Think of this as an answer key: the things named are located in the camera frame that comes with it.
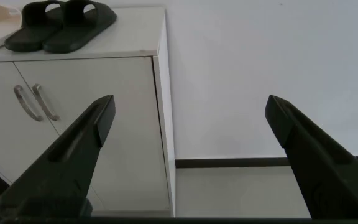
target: black slipper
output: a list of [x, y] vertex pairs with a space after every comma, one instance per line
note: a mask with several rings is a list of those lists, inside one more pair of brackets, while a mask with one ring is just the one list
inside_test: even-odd
[[[51, 4], [59, 4], [60, 7], [45, 12]], [[43, 41], [62, 29], [64, 5], [64, 2], [55, 0], [25, 5], [23, 28], [5, 40], [5, 47], [15, 52], [41, 50]]]
[[[84, 12], [84, 7], [94, 9]], [[63, 12], [63, 29], [47, 39], [44, 50], [51, 53], [68, 53], [78, 50], [117, 19], [109, 6], [90, 0], [70, 0]]]

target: floor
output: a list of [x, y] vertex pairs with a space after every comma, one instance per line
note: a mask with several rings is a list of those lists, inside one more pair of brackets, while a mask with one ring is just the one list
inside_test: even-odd
[[291, 167], [177, 169], [177, 216], [310, 218]]

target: black baseboard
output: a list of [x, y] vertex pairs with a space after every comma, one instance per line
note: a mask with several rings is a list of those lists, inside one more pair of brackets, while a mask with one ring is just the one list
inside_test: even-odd
[[223, 167], [272, 167], [289, 166], [286, 157], [235, 158], [235, 159], [177, 159], [177, 169], [183, 168], [223, 168]]

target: white wall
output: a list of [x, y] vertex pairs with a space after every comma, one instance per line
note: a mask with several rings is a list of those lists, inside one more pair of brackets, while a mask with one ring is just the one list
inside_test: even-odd
[[310, 218], [291, 167], [177, 169], [177, 216]]
[[167, 7], [177, 159], [285, 156], [269, 94], [358, 155], [358, 0], [100, 2]]

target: white cabinet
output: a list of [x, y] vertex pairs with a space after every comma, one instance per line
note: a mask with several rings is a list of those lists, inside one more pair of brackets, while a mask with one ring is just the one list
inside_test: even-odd
[[95, 99], [114, 95], [116, 117], [92, 180], [108, 210], [169, 209], [151, 64], [150, 57], [15, 62], [29, 86], [41, 85], [59, 134]]
[[[15, 180], [94, 100], [113, 94], [116, 117], [88, 192], [94, 210], [103, 215], [174, 215], [164, 9], [115, 12], [113, 26], [70, 54], [0, 49], [0, 62], [5, 61], [0, 63], [0, 174]], [[23, 86], [30, 108], [43, 121], [23, 110], [15, 85]], [[37, 85], [43, 108], [31, 92]], [[59, 118], [48, 120], [48, 113]]]
[[[30, 113], [23, 109], [14, 88], [23, 97]], [[0, 176], [14, 182], [38, 158], [58, 134], [37, 104], [32, 92], [12, 62], [0, 63]]]

